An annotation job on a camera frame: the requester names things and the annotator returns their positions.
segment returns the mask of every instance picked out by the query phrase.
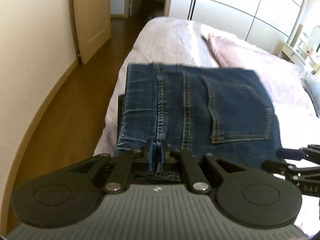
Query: folded blue jeans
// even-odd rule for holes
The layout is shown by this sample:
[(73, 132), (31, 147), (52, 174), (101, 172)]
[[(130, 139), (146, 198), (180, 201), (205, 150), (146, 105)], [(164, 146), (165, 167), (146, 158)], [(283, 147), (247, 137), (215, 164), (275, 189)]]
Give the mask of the folded blue jeans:
[(148, 139), (257, 169), (278, 160), (281, 147), (272, 102), (254, 71), (129, 65), (116, 154)]

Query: denim back pocket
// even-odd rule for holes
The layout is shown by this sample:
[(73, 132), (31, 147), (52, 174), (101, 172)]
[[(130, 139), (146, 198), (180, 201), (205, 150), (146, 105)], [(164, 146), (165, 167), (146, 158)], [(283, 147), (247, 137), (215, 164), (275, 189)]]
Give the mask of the denim back pocket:
[(273, 106), (252, 86), (201, 79), (208, 92), (212, 144), (268, 139)]

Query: white bed sheet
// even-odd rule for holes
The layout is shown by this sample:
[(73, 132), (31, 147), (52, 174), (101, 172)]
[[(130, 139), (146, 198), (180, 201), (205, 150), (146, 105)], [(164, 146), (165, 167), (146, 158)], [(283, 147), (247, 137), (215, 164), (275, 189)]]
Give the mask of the white bed sheet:
[[(106, 126), (95, 149), (95, 155), (109, 153), (113, 156), (116, 150), (118, 96), (124, 94), (128, 64), (161, 62), (218, 67), (201, 38), (201, 34), (205, 32), (235, 38), (230, 33), (193, 21), (159, 17), (147, 23), (119, 71), (105, 118)], [(275, 104), (275, 111), (279, 119), (283, 147), (299, 149), (307, 147), (308, 144), (320, 145), (320, 119), (314, 114), (310, 115), (310, 111), (306, 109), (281, 104)], [(313, 165), (306, 161), (293, 163), (298, 167)], [(309, 235), (320, 230), (318, 202), (318, 198), (303, 196), (303, 206), (295, 223), (302, 226)]]

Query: baseboard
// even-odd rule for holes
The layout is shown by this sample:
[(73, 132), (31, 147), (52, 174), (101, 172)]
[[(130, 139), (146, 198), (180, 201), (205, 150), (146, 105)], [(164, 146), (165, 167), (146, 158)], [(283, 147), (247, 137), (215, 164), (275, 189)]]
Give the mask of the baseboard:
[(44, 115), (45, 111), (47, 110), (48, 106), (52, 102), (53, 98), (61, 88), (61, 86), (65, 83), (68, 76), (72, 73), (72, 71), (76, 68), (79, 64), (78, 59), (76, 58), (73, 63), (68, 67), (68, 69), (63, 73), (63, 75), (59, 78), (57, 83), (54, 85), (52, 90), (49, 92), (48, 96), (45, 98), (42, 105), (39, 107), (35, 117), (33, 118), (28, 130), (26, 131), (20, 146), (17, 150), (16, 157), (12, 163), (10, 174), (8, 176), (8, 180), (4, 189), (4, 196), (2, 199), (2, 208), (1, 208), (1, 216), (0, 216), (0, 234), (6, 235), (7, 233), (7, 222), (8, 222), (8, 212), (9, 212), (9, 204), (10, 204), (10, 196), (13, 189), (14, 180), (17, 176), (18, 169), (24, 155), (25, 150), (27, 149), (28, 143), (36, 130), (37, 125), (39, 124), (42, 116)]
[(127, 16), (125, 14), (111, 14), (111, 18), (125, 19)]

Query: pillow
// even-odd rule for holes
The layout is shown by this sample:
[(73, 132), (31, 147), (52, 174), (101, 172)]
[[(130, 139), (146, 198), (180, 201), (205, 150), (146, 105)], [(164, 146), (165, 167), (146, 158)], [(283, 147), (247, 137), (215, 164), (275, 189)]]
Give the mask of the pillow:
[(311, 98), (316, 115), (320, 117), (320, 81), (311, 73), (305, 73), (302, 81), (304, 83), (304, 89)]
[(315, 114), (308, 93), (303, 89), (294, 64), (273, 56), (247, 43), (211, 35), (209, 50), (220, 67), (240, 67), (254, 70), (266, 88), (272, 102), (306, 108)]

